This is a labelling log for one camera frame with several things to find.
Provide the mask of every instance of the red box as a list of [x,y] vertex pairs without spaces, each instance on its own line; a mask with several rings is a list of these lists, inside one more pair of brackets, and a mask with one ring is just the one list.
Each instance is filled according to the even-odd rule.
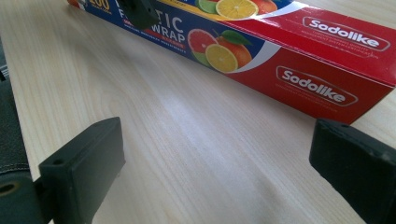
[[161,0],[144,31],[116,0],[69,3],[314,118],[351,123],[396,86],[395,30],[299,2]]

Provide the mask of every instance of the lemon slice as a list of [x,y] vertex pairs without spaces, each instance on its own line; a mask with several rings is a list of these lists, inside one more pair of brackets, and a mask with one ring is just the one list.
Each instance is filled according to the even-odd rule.
[[235,55],[222,45],[209,45],[206,48],[205,55],[209,64],[222,73],[229,73],[238,68]]
[[229,20],[241,20],[257,15],[259,7],[250,0],[220,0],[216,11]]

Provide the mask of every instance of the black object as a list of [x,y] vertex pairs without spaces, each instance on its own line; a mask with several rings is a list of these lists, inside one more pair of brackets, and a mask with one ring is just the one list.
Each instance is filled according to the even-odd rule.
[[125,163],[120,119],[105,119],[43,161],[33,182],[9,80],[0,82],[0,134],[0,224],[91,223]]
[[137,29],[146,29],[158,23],[153,0],[117,0],[131,24]]
[[309,160],[367,223],[396,223],[396,150],[348,125],[318,119]]

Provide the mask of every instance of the dark fabric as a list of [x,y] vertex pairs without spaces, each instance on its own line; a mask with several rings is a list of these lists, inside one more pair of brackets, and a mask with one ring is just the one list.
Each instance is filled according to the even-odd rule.
[[29,171],[29,164],[8,79],[0,82],[0,180],[2,175],[18,171]]

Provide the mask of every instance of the wooden table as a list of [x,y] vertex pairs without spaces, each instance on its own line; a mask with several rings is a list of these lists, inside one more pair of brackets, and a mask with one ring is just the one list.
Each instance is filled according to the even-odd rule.
[[[396,28],[394,0],[304,0]],[[1,0],[0,32],[34,178],[120,117],[127,163],[94,223],[362,223],[310,166],[315,120],[65,0]],[[353,126],[396,147],[396,92]]]

